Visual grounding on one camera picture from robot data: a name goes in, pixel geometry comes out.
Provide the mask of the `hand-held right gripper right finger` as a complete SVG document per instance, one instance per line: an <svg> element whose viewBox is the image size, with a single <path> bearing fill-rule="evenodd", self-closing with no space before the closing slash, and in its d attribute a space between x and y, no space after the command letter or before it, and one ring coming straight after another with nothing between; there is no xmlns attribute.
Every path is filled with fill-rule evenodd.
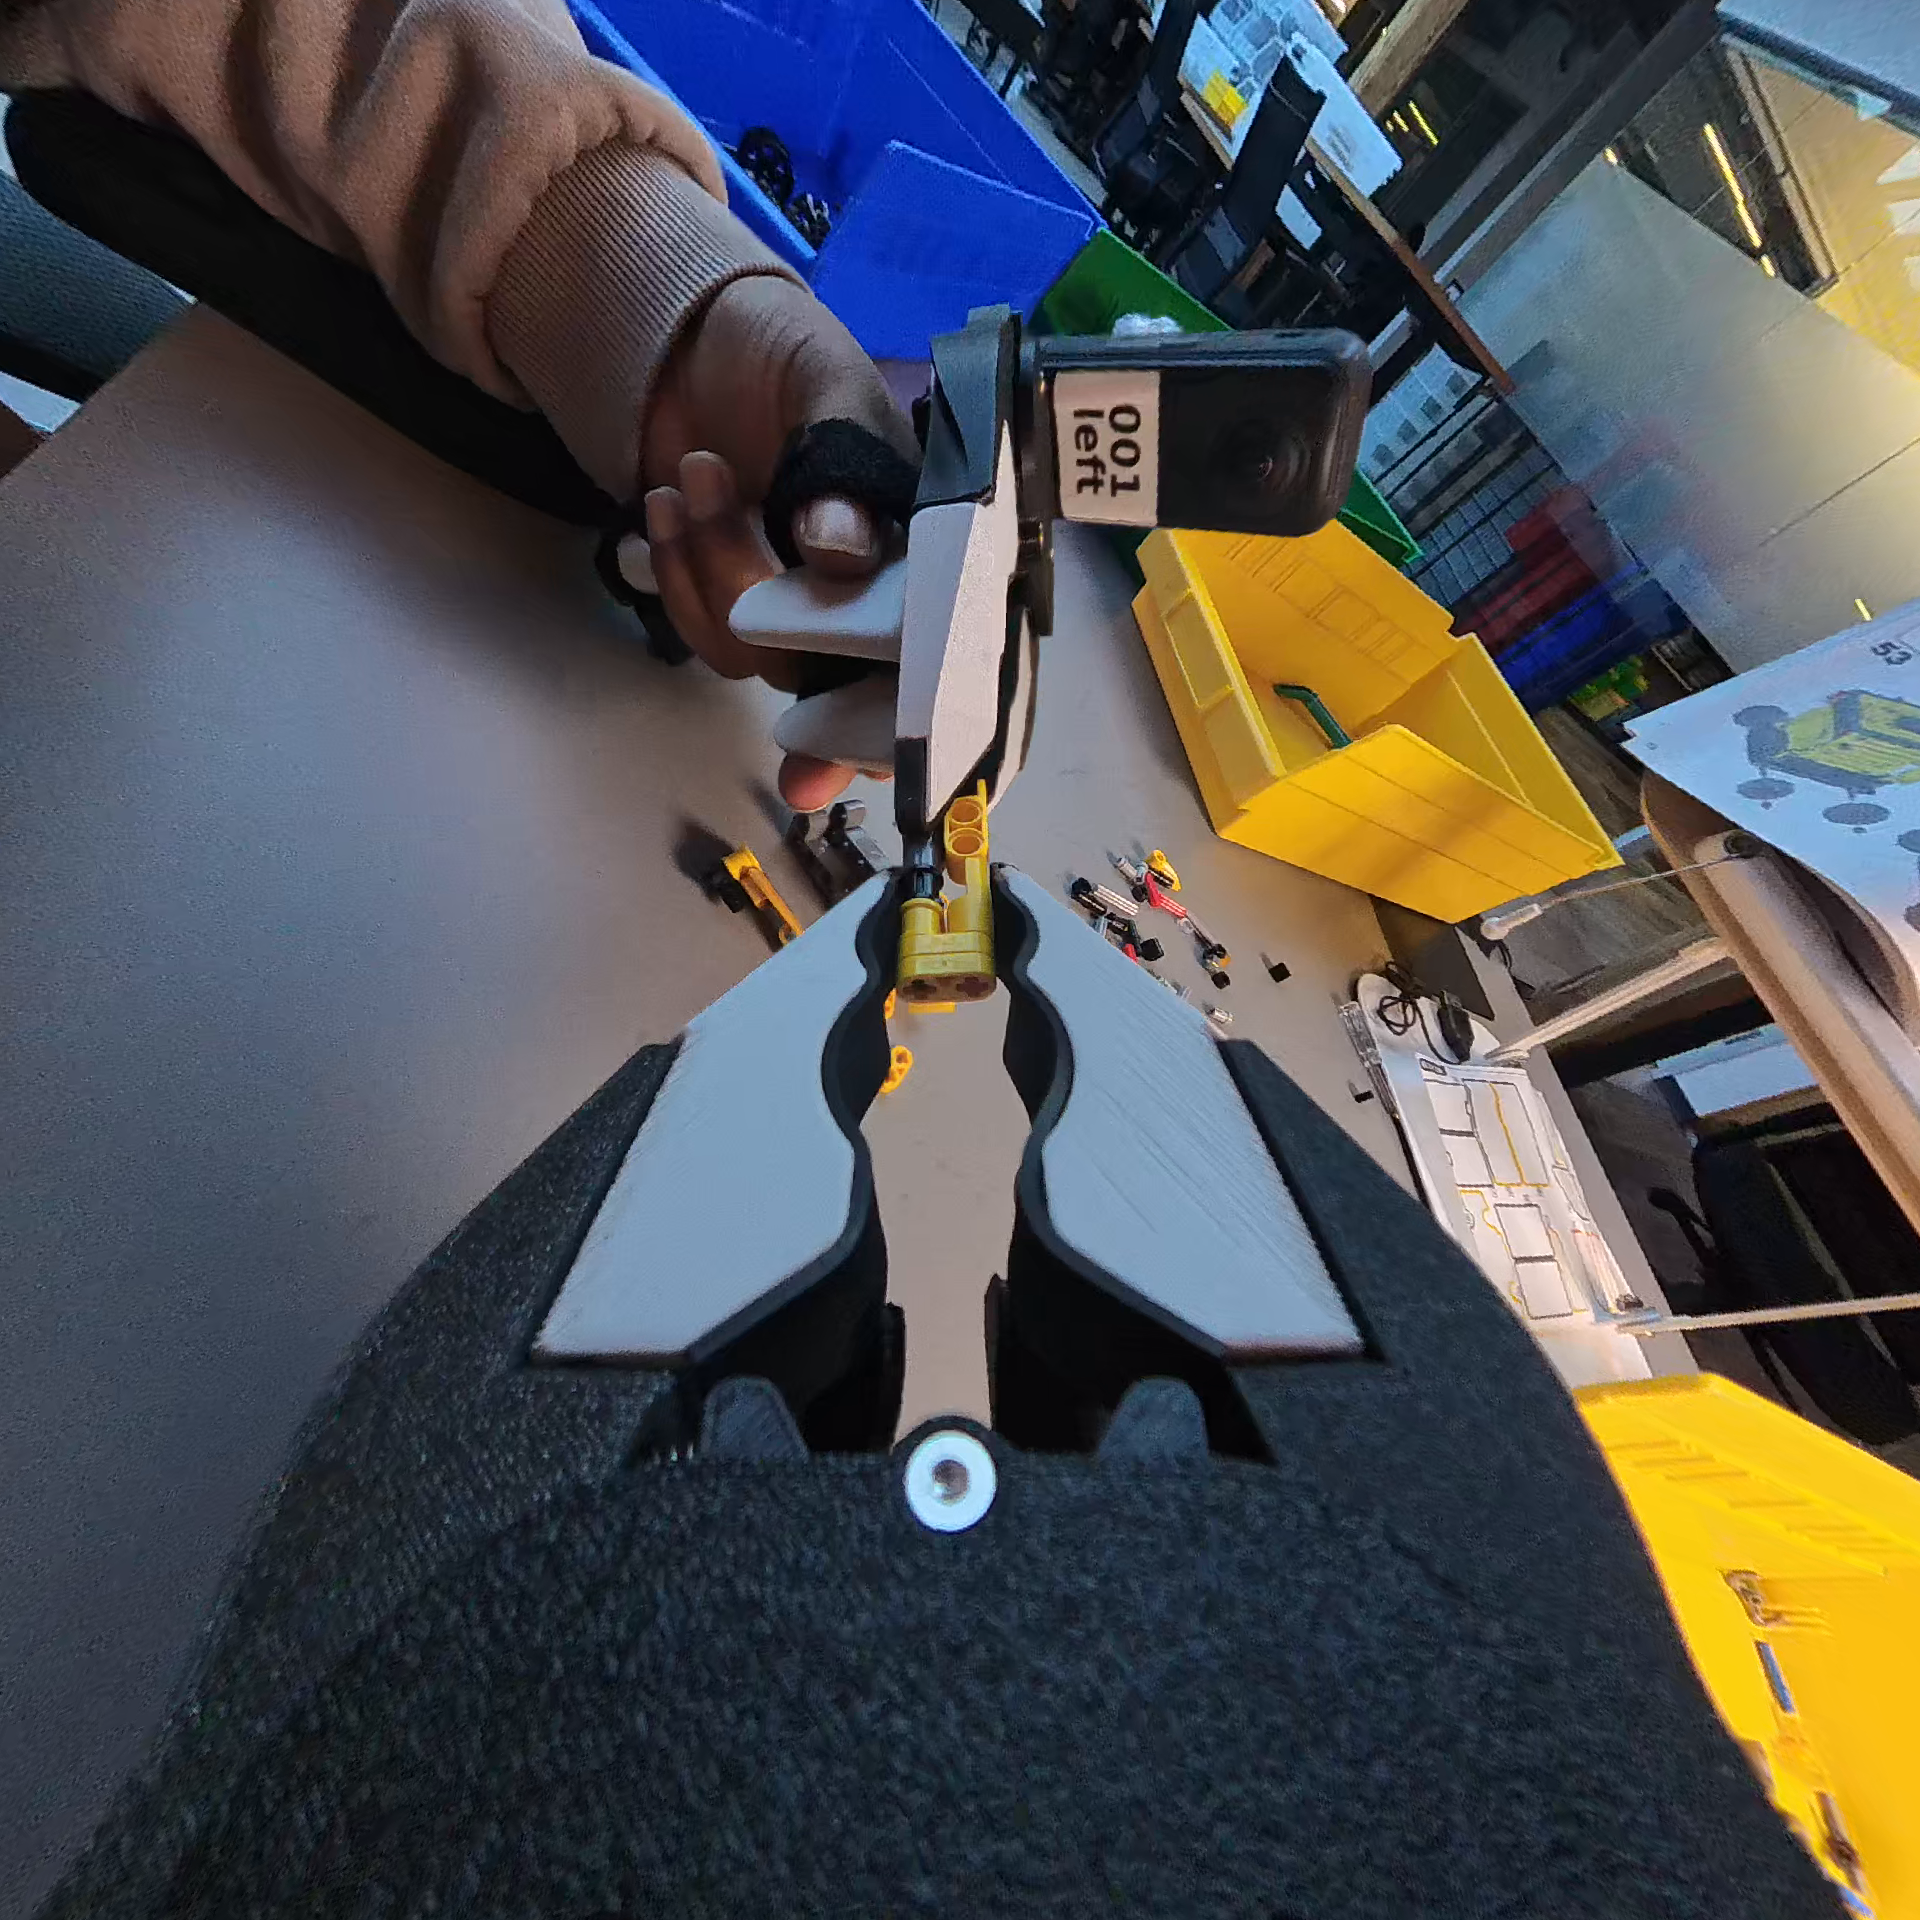
<svg viewBox="0 0 1920 1920"><path fill-rule="evenodd" d="M1210 1025L1032 878L997 881L1003 1067L1029 1121L1005 1298L1057 1367L1165 1339L1222 1365L1362 1338Z"/></svg>

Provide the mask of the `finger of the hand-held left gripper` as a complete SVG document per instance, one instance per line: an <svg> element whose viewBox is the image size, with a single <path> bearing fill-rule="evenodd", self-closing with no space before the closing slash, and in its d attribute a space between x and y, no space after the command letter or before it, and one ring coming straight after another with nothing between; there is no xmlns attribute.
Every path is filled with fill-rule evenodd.
<svg viewBox="0 0 1920 1920"><path fill-rule="evenodd" d="M1018 586L1012 499L944 502L907 531L897 689L897 828L936 836L947 807L1020 779L1033 735L1037 639Z"/></svg>

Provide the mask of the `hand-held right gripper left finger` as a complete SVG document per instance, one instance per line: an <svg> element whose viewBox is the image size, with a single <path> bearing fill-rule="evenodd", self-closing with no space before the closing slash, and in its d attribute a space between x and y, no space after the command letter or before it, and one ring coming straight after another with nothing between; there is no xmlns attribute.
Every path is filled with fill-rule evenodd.
<svg viewBox="0 0 1920 1920"><path fill-rule="evenodd" d="M886 1305L861 1131L893 1065L872 878L693 1017L542 1323L545 1363L853 1367Z"/></svg>

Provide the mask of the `yellow brick arm piece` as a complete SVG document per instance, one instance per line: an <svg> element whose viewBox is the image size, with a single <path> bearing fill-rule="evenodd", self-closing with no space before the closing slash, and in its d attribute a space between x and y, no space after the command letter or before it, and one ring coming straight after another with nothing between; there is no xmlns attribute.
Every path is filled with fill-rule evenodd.
<svg viewBox="0 0 1920 1920"><path fill-rule="evenodd" d="M997 995L989 809L989 787L976 779L940 823L902 841L897 995L907 1006L937 1010Z"/></svg>

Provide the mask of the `instruction booklet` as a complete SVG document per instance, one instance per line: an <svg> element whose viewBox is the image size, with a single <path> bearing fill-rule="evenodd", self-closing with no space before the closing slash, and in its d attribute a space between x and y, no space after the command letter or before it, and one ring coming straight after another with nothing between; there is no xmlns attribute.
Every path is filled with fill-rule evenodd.
<svg viewBox="0 0 1920 1920"><path fill-rule="evenodd" d="M1725 683L1734 795L1779 847L1884 923L1918 927L1918 605Z"/></svg>

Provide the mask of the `grey desk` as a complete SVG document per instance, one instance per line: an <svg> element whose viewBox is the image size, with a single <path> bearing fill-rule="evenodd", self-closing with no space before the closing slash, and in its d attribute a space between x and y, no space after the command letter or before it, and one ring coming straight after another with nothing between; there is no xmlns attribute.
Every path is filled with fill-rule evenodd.
<svg viewBox="0 0 1920 1920"><path fill-rule="evenodd" d="M193 309L4 483L4 1916L1460 1908L1493 1633L1267 1470L673 1462L494 1367L753 706Z"/></svg>

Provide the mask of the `person's left hand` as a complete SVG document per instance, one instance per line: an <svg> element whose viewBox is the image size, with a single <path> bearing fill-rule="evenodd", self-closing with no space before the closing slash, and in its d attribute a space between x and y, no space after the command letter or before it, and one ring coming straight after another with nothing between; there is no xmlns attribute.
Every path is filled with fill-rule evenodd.
<svg viewBox="0 0 1920 1920"><path fill-rule="evenodd" d="M761 495L785 445L821 421L853 421L920 457L874 358L813 293L736 279L682 335L640 436L640 510L662 611L685 646L730 681L800 683L795 654L731 633L736 599L779 573Z"/></svg>

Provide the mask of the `green plastic bin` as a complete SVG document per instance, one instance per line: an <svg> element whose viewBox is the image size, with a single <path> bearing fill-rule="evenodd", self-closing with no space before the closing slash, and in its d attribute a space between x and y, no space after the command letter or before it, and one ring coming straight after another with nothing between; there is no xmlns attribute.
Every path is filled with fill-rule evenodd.
<svg viewBox="0 0 1920 1920"><path fill-rule="evenodd" d="M1029 325L1040 333L1113 335L1124 321L1138 321L1148 332L1233 330L1108 228L1098 228L1073 257ZM1362 470L1352 479L1338 524L1394 570L1409 571L1421 555L1401 516Z"/></svg>

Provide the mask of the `grey brick assembly, blue pins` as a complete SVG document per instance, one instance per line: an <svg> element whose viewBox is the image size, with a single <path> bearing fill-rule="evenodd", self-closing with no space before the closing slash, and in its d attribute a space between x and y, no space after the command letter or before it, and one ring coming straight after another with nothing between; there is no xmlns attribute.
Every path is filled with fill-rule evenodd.
<svg viewBox="0 0 1920 1920"><path fill-rule="evenodd" d="M864 801L840 801L806 817L803 847L833 901L892 870L893 860L868 825Z"/></svg>

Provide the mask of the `black office chair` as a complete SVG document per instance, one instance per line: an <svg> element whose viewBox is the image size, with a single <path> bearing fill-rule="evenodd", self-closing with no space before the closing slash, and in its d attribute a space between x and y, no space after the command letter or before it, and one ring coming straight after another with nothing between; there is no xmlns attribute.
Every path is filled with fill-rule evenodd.
<svg viewBox="0 0 1920 1920"><path fill-rule="evenodd" d="M1173 262L1198 301L1214 301L1259 249L1324 102L1293 61L1276 66L1216 204Z"/></svg>

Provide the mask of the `scattered small building pieces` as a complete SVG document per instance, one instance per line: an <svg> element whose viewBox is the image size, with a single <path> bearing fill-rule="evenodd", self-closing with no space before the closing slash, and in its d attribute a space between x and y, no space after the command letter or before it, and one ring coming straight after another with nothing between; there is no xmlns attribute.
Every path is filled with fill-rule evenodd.
<svg viewBox="0 0 1920 1920"><path fill-rule="evenodd" d="M1212 1038L1277 1049L1286 1035L1286 966L1161 847L1131 846L1070 867L1064 899Z"/></svg>

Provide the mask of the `yellow angled brick piece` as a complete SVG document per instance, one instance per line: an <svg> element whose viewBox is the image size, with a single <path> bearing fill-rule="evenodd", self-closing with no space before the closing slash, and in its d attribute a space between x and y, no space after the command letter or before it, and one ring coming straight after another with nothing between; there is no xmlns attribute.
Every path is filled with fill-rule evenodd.
<svg viewBox="0 0 1920 1920"><path fill-rule="evenodd" d="M786 949L804 930L749 847L723 854L713 874L713 891L730 913L749 916L772 951Z"/></svg>

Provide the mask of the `white instruction sheet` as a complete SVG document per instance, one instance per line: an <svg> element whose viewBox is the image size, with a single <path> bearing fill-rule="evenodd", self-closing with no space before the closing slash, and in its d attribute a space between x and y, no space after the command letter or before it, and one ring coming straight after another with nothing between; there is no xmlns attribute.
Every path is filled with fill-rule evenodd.
<svg viewBox="0 0 1920 1920"><path fill-rule="evenodd" d="M1398 964L1355 973L1340 1017L1428 1211L1563 1382L1654 1379L1665 1309L1621 1267L1546 1094L1494 1028Z"/></svg>

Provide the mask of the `yellow plastic bin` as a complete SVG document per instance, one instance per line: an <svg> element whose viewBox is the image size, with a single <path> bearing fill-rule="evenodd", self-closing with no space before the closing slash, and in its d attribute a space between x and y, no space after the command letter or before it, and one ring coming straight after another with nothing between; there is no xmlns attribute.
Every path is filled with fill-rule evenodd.
<svg viewBox="0 0 1920 1920"><path fill-rule="evenodd" d="M1852 1916L1918 1916L1918 1486L1722 1375L1574 1389L1689 1658Z"/></svg>
<svg viewBox="0 0 1920 1920"><path fill-rule="evenodd" d="M1621 867L1481 643L1346 525L1155 531L1137 561L1221 838L1444 923Z"/></svg>

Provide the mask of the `blue plastic bin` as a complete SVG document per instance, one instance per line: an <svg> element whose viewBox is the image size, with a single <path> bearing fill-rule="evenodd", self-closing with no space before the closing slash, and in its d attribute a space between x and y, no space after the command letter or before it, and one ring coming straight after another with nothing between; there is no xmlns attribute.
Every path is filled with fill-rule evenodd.
<svg viewBox="0 0 1920 1920"><path fill-rule="evenodd" d="M922 5L568 12L598 57L706 131L734 214L881 361L925 358L985 303L1033 315L1098 227Z"/></svg>

